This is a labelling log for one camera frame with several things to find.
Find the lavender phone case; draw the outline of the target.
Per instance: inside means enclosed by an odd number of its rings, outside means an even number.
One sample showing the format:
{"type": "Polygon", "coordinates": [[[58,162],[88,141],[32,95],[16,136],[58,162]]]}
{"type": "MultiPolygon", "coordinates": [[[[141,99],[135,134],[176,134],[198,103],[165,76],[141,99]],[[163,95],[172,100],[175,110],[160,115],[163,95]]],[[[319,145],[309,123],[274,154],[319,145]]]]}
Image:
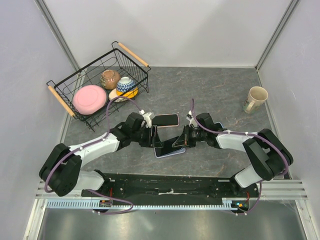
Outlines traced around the lavender phone case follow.
{"type": "Polygon", "coordinates": [[[183,154],[186,151],[183,147],[178,148],[155,148],[154,154],[157,159],[171,157],[179,154],[183,154]]]}

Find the blue edged black phone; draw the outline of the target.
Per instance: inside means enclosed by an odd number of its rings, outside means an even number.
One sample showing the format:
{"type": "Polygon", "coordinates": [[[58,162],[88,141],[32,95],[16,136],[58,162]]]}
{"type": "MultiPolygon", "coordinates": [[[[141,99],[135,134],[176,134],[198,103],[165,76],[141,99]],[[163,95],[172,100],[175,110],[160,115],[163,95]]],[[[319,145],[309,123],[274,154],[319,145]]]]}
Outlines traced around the blue edged black phone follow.
{"type": "Polygon", "coordinates": [[[172,155],[176,152],[182,151],[183,147],[172,147],[173,143],[178,139],[179,137],[173,137],[171,139],[165,140],[162,142],[163,147],[162,148],[155,148],[154,153],[157,158],[163,158],[166,155],[172,155]]]}

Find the light blue phone case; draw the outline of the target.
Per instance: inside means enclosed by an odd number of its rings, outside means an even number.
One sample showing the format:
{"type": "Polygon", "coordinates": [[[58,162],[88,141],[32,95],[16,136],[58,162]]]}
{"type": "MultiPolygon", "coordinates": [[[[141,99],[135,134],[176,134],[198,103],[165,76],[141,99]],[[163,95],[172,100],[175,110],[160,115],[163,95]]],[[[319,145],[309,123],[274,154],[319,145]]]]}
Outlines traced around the light blue phone case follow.
{"type": "Polygon", "coordinates": [[[215,124],[216,130],[217,130],[218,132],[222,132],[222,131],[225,130],[224,126],[223,126],[220,122],[215,122],[214,124],[215,124]]]}

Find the pink edged black phone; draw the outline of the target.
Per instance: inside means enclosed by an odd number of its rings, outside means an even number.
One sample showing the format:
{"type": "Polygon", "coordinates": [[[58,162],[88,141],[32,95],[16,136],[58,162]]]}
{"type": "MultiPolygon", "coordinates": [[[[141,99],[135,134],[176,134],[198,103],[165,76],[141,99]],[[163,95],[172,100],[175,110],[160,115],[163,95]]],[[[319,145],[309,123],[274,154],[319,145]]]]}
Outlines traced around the pink edged black phone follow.
{"type": "Polygon", "coordinates": [[[222,124],[220,122],[216,122],[215,125],[216,125],[218,131],[222,131],[224,129],[224,127],[222,126],[222,124]]]}

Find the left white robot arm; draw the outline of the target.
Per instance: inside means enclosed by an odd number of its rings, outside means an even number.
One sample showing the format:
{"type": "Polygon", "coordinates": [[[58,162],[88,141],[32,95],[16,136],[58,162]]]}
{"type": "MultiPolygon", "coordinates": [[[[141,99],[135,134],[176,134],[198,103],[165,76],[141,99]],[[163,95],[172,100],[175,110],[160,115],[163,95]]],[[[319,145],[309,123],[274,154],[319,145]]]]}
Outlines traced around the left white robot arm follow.
{"type": "Polygon", "coordinates": [[[131,113],[126,121],[109,129],[103,135],[78,145],[57,144],[39,171],[44,191],[66,196],[73,190],[91,189],[99,197],[106,196],[110,185],[97,170],[82,171],[89,162],[128,147],[132,142],[142,148],[161,148],[163,144],[152,112],[131,113]]]}

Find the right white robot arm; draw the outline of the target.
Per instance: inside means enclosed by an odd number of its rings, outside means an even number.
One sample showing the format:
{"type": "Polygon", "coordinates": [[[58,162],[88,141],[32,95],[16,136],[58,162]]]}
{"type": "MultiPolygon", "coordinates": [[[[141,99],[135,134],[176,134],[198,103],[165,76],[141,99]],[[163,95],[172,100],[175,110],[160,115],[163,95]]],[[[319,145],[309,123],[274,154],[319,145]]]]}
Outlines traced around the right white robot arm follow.
{"type": "Polygon", "coordinates": [[[216,149],[231,149],[247,154],[250,166],[236,173],[229,184],[229,191],[235,197],[242,196],[247,187],[261,181],[270,181],[281,174],[287,174],[294,162],[293,156],[268,128],[259,132],[234,132],[214,122],[208,112],[196,117],[190,111],[189,124],[172,144],[173,147],[193,148],[197,142],[206,142],[216,149]]]}

